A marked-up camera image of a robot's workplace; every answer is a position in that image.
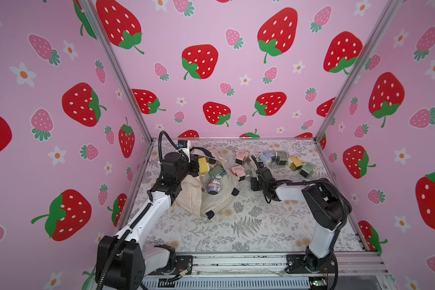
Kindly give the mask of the light blue pencil sharpener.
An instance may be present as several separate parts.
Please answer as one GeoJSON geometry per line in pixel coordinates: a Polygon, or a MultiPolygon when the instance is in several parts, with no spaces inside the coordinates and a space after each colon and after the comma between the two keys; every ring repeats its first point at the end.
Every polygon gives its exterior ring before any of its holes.
{"type": "Polygon", "coordinates": [[[276,154],[273,151],[261,152],[258,159],[265,165],[268,166],[276,160],[276,154]]]}

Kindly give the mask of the pink pencil sharpener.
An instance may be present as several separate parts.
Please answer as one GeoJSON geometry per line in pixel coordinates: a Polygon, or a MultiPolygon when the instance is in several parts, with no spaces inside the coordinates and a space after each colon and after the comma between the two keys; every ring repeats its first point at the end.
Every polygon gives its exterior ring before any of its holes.
{"type": "Polygon", "coordinates": [[[239,181],[243,181],[246,178],[246,176],[247,176],[245,168],[242,165],[238,165],[238,166],[232,167],[231,168],[231,173],[233,175],[235,175],[236,177],[238,177],[239,181]]]}
{"type": "Polygon", "coordinates": [[[249,156],[250,153],[248,151],[236,151],[235,163],[239,165],[244,165],[248,161],[249,156]]]}

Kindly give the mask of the grey green pencil sharpener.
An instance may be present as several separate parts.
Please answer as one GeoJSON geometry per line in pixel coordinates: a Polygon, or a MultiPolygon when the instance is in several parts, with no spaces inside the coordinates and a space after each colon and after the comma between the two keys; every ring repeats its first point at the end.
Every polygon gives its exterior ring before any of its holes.
{"type": "Polygon", "coordinates": [[[288,163],[288,154],[286,151],[277,151],[276,155],[276,164],[279,166],[285,166],[288,163]]]}

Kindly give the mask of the cream canvas tote bag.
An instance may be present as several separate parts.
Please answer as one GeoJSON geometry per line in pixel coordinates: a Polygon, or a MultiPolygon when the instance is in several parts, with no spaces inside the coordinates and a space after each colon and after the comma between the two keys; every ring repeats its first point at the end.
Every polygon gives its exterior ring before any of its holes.
{"type": "Polygon", "coordinates": [[[199,174],[185,177],[175,202],[196,217],[213,219],[239,194],[239,178],[214,149],[194,147],[191,156],[198,159],[199,174]]]}

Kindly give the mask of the yellow pencil sharpener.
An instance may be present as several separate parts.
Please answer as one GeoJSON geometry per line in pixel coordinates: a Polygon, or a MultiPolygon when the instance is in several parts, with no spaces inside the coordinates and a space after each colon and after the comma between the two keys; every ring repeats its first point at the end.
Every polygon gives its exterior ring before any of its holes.
{"type": "Polygon", "coordinates": [[[205,174],[209,173],[210,166],[209,166],[208,160],[205,157],[198,158],[198,164],[199,164],[199,174],[200,175],[205,175],[205,174]]]}
{"type": "Polygon", "coordinates": [[[290,169],[295,172],[296,170],[299,170],[303,166],[303,162],[298,156],[291,156],[288,158],[290,169]]]}

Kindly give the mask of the purple pencil sharpener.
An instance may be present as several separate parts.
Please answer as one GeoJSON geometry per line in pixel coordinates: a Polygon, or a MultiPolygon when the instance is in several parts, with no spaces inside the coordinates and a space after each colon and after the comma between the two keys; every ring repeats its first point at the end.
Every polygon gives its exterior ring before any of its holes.
{"type": "Polygon", "coordinates": [[[207,185],[206,192],[209,195],[217,195],[221,192],[221,179],[212,178],[210,183],[207,185]]]}

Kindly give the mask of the mint green pencil sharpener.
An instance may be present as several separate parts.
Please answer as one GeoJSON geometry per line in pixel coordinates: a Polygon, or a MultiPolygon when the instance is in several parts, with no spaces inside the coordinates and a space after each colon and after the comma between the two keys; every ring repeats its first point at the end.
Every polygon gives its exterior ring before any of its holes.
{"type": "Polygon", "coordinates": [[[316,165],[307,162],[307,163],[303,163],[299,174],[302,175],[304,178],[311,178],[316,171],[317,171],[316,165]]]}

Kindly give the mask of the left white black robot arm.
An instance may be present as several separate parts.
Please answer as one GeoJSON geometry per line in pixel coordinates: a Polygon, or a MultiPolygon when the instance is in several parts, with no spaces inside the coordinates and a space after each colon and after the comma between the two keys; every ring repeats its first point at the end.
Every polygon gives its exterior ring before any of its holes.
{"type": "Polygon", "coordinates": [[[161,175],[147,192],[149,198],[141,210],[114,236],[104,236],[98,244],[95,266],[97,289],[107,286],[116,290],[144,288],[146,275],[160,271],[176,271],[176,254],[171,246],[159,245],[142,252],[145,240],[159,218],[182,191],[181,183],[188,175],[199,175],[197,161],[182,160],[161,163],[161,175]]]}

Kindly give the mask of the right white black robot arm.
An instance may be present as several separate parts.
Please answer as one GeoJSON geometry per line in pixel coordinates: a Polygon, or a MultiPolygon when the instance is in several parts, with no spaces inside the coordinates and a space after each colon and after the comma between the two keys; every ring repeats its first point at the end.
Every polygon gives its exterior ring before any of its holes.
{"type": "Polygon", "coordinates": [[[334,259],[335,243],[352,208],[329,180],[276,180],[267,167],[261,167],[250,178],[250,184],[253,191],[263,193],[268,204],[272,201],[307,203],[316,222],[313,238],[305,250],[304,266],[308,271],[318,273],[334,259]]]}

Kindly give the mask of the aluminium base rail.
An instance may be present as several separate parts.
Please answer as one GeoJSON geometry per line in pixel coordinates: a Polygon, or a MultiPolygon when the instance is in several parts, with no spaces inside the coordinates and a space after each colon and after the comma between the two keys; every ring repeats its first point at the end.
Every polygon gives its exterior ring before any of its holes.
{"type": "Polygon", "coordinates": [[[370,252],[337,252],[323,270],[309,272],[298,253],[179,253],[184,277],[159,272],[141,290],[396,290],[382,258],[370,252]]]}

